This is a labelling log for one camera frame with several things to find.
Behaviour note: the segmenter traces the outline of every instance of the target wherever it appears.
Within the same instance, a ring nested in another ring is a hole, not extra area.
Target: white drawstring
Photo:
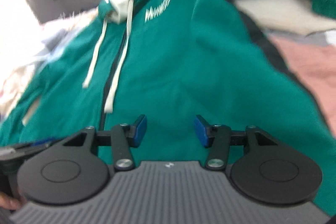
[[[123,66],[125,58],[126,58],[128,41],[129,41],[129,37],[131,35],[133,5],[134,5],[134,0],[129,0],[128,10],[127,10],[127,22],[126,22],[126,42],[125,42],[123,51],[121,53],[121,57],[119,59],[117,69],[116,69],[115,74],[114,74],[113,79],[112,79],[109,94],[108,94],[108,96],[106,98],[106,101],[105,101],[105,106],[104,106],[104,112],[105,113],[112,113],[113,112],[113,102],[114,102],[114,97],[115,97],[117,87],[118,87],[119,75],[120,75],[121,67]]]
[[[91,78],[92,78],[92,75],[93,75],[93,72],[95,70],[95,66],[96,66],[96,63],[97,63],[97,58],[98,58],[98,53],[99,53],[99,48],[100,48],[100,45],[102,44],[103,40],[104,40],[104,37],[105,37],[105,33],[106,33],[106,27],[107,27],[107,19],[104,18],[104,22],[103,22],[103,28],[101,30],[101,35],[94,47],[94,50],[93,50],[93,56],[92,56],[92,59],[91,59],[91,63],[90,63],[90,66],[89,66],[89,70],[87,72],[87,75],[86,75],[86,78],[82,84],[82,87],[84,89],[86,89],[90,82],[91,82]]]

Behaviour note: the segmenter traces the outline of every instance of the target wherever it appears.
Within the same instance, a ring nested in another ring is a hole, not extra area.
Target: finger
[[[20,188],[17,187],[17,192],[19,193],[20,195],[20,205],[21,207],[26,205],[26,203],[28,202],[27,199],[24,197],[23,193],[21,192]]]
[[[9,197],[5,193],[0,193],[0,207],[7,210],[17,210],[21,207],[18,200]]]

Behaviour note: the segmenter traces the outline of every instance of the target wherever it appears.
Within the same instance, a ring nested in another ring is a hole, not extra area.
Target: hoodie drawstring
[[[115,97],[117,87],[118,87],[120,71],[125,61],[126,55],[127,55],[128,42],[129,42],[129,37],[131,35],[134,0],[110,0],[110,3],[113,6],[114,11],[112,11],[110,14],[107,14],[104,18],[101,35],[94,47],[93,56],[92,56],[92,60],[89,66],[89,70],[82,84],[84,89],[88,88],[88,86],[90,85],[90,81],[92,79],[93,72],[95,70],[95,66],[97,63],[99,48],[105,37],[107,23],[110,21],[113,21],[113,22],[116,22],[117,24],[120,24],[126,19],[126,41],[125,41],[121,56],[118,60],[118,65],[115,70],[115,74],[113,75],[111,87],[110,87],[108,96],[105,101],[105,105],[104,105],[105,113],[113,112],[113,102],[114,102],[114,97]]]
[[[105,113],[112,113],[113,112],[113,102],[114,102],[114,97],[115,97],[117,87],[118,87],[119,75],[120,75],[121,67],[123,66],[125,58],[126,58],[128,41],[129,41],[129,37],[131,35],[133,5],[134,5],[134,0],[129,0],[128,10],[127,10],[127,22],[126,22],[126,42],[125,42],[123,51],[121,53],[121,57],[119,59],[117,69],[115,71],[115,74],[113,75],[113,79],[112,79],[111,87],[110,87],[110,90],[109,90],[109,94],[107,95],[107,98],[106,98],[105,107],[104,107],[104,112]]]
[[[102,44],[102,42],[104,40],[104,37],[105,37],[106,27],[107,27],[107,19],[105,18],[104,22],[103,22],[103,29],[101,30],[101,35],[100,35],[100,37],[99,37],[99,39],[98,39],[98,41],[97,41],[97,43],[94,47],[94,50],[93,50],[93,56],[92,56],[92,59],[91,59],[89,70],[88,70],[86,78],[85,78],[85,80],[82,84],[82,87],[84,89],[86,89],[91,82],[91,78],[92,78],[93,72],[95,70],[96,63],[97,63],[99,48],[100,48],[100,45]]]

